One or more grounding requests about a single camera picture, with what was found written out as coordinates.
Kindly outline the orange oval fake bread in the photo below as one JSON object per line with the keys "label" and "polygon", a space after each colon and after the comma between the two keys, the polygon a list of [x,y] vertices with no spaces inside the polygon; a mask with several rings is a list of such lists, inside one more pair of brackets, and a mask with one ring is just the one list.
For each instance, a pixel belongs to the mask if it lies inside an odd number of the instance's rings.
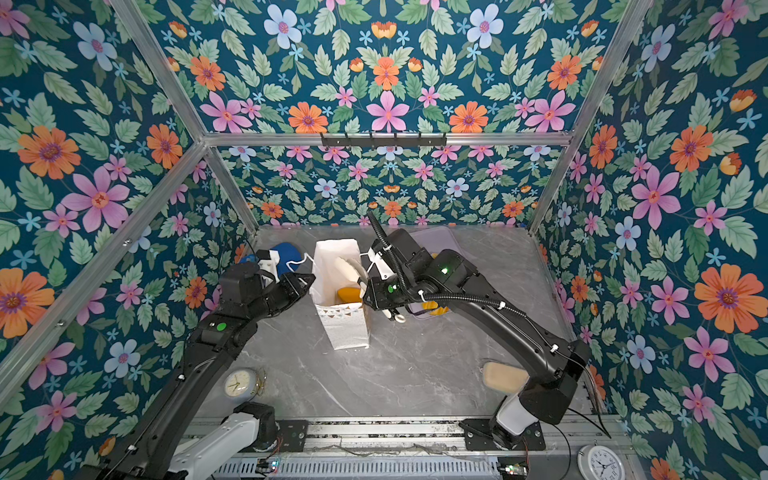
{"label": "orange oval fake bread", "polygon": [[337,290],[336,296],[339,304],[360,303],[361,289],[359,287],[343,287]]}

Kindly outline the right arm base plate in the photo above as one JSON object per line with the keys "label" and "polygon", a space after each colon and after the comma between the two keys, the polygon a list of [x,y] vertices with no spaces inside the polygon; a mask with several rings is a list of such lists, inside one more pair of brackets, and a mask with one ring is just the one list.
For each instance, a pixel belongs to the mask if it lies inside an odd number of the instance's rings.
{"label": "right arm base plate", "polygon": [[458,426],[464,432],[465,448],[469,451],[544,451],[546,443],[541,425],[535,422],[525,428],[522,434],[512,435],[490,418],[467,418]]}

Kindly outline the white paper gift bag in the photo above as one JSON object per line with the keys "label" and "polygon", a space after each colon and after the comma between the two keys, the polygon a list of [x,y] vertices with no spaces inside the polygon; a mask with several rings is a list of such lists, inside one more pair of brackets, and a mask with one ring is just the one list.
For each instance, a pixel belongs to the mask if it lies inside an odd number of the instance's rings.
{"label": "white paper gift bag", "polygon": [[368,348],[370,332],[362,303],[367,274],[354,239],[322,240],[312,256],[312,302],[334,350]]}

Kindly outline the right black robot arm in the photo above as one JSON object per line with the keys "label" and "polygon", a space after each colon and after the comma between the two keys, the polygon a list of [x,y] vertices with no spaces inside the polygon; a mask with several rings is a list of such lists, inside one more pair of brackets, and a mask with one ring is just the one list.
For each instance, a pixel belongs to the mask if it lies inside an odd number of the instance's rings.
{"label": "right black robot arm", "polygon": [[589,347],[540,326],[458,251],[444,249],[431,255],[405,230],[388,233],[373,213],[367,218],[377,237],[372,251],[393,273],[364,281],[363,304],[402,321],[414,306],[434,302],[471,321],[517,359],[525,380],[505,397],[489,422],[497,446],[516,446],[536,423],[558,425],[589,370]]}

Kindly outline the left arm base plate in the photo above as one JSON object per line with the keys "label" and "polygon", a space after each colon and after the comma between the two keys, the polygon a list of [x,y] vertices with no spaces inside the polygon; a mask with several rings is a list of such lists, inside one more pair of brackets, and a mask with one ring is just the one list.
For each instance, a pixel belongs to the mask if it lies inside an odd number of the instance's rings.
{"label": "left arm base plate", "polygon": [[307,420],[277,420],[266,429],[266,451],[299,453],[304,451],[310,423]]}

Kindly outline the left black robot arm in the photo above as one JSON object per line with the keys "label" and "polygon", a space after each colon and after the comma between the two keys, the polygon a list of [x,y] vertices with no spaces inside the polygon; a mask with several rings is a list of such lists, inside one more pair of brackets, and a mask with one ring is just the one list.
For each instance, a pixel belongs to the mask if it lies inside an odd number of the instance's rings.
{"label": "left black robot arm", "polygon": [[200,321],[182,360],[139,423],[98,465],[78,479],[182,479],[171,471],[175,449],[195,414],[258,330],[258,323],[289,310],[315,282],[311,273],[275,277],[254,262],[229,267],[220,278],[217,309]]}

